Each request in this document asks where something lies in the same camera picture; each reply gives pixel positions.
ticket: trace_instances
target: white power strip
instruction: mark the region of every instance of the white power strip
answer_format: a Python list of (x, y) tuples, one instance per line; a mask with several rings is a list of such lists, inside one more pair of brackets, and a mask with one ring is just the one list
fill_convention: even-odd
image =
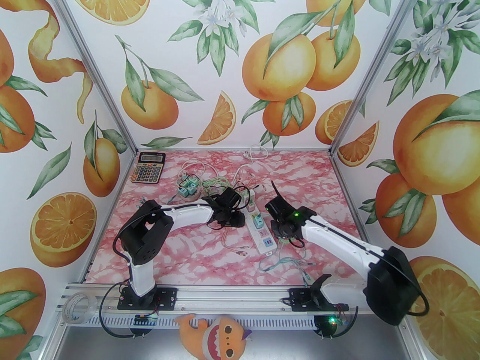
[[(251, 197), (255, 196), (255, 192), (250, 190)], [(254, 209), (248, 211), (247, 208), (242, 209), (242, 213), (245, 215), (245, 224), (250, 231), (250, 236), (252, 237), (259, 254), (266, 254), (270, 256), (272, 251), (276, 249), (276, 242), (270, 233), (270, 230), (267, 228), (265, 221), (263, 220), (263, 226), (257, 228), (254, 223), (254, 218), (260, 215), (257, 204), (253, 203)]]

